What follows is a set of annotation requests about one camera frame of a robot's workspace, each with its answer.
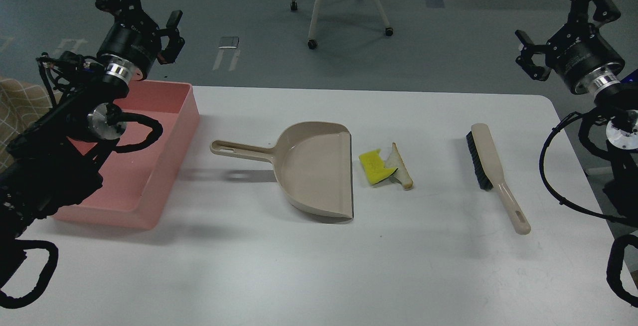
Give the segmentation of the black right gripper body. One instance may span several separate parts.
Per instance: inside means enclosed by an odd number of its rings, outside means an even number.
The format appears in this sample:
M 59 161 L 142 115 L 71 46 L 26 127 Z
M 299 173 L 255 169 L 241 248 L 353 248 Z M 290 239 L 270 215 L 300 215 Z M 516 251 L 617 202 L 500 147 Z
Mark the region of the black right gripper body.
M 552 69 L 572 94 L 588 92 L 583 81 L 592 72 L 604 68 L 619 74 L 624 59 L 600 35 L 592 23 L 567 23 L 547 41 L 547 67 Z

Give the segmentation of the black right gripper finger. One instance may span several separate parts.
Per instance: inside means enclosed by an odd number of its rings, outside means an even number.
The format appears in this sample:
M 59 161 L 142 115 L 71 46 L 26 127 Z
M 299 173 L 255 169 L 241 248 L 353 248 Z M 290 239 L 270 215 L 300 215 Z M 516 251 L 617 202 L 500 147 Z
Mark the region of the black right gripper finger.
M 620 19 L 622 13 L 612 0 L 570 0 L 565 30 L 598 29 Z
M 516 30 L 515 36 L 520 41 L 520 55 L 515 62 L 528 74 L 529 78 L 536 81 L 546 81 L 551 74 L 551 69 L 547 66 L 536 65 L 533 56 L 546 55 L 551 50 L 551 40 L 544 44 L 535 44 L 528 34 L 523 30 Z

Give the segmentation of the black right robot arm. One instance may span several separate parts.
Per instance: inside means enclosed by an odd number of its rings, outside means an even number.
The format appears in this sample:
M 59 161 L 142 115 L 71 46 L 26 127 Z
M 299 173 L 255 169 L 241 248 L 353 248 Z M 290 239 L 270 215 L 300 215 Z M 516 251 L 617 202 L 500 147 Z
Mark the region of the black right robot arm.
M 618 78 L 625 61 L 604 40 L 600 27 L 621 17 L 612 0 L 570 0 L 567 21 L 543 44 L 534 43 L 522 30 L 516 63 L 531 79 L 545 81 L 556 72 L 574 95 L 590 94 L 593 109 L 573 112 L 552 129 L 539 158 L 541 180 L 559 202 L 577 212 L 609 222 L 637 226 L 637 81 Z M 545 154 L 552 140 L 579 121 L 578 138 L 593 156 L 608 161 L 613 179 L 603 192 L 617 214 L 588 210 L 559 194 L 545 176 Z

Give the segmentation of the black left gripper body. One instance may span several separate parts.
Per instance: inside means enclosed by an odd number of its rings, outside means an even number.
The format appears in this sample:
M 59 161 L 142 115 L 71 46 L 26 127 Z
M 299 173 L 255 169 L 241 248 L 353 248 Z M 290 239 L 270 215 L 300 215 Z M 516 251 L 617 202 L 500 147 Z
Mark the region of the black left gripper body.
M 112 56 L 125 59 L 137 67 L 141 78 L 147 78 L 160 51 L 159 36 L 115 23 L 98 49 L 97 60 L 107 62 Z

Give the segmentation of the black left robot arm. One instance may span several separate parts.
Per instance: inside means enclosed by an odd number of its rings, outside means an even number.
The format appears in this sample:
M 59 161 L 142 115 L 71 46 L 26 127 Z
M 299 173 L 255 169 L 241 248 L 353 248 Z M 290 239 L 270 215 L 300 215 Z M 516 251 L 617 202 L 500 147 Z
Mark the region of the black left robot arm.
M 164 28 L 143 10 L 141 0 L 96 0 L 114 24 L 94 56 L 65 51 L 36 59 L 51 108 L 9 142 L 13 158 L 1 173 L 1 285 L 6 285 L 27 252 L 48 253 L 34 288 L 22 297 L 1 294 L 1 306 L 18 309 L 46 290 L 59 251 L 44 240 L 20 236 L 37 219 L 77 205 L 103 185 L 100 168 L 111 153 L 134 153 L 162 135 L 159 121 L 123 112 L 115 101 L 127 97 L 132 81 L 145 80 L 153 65 L 174 63 L 184 47 L 174 10 Z

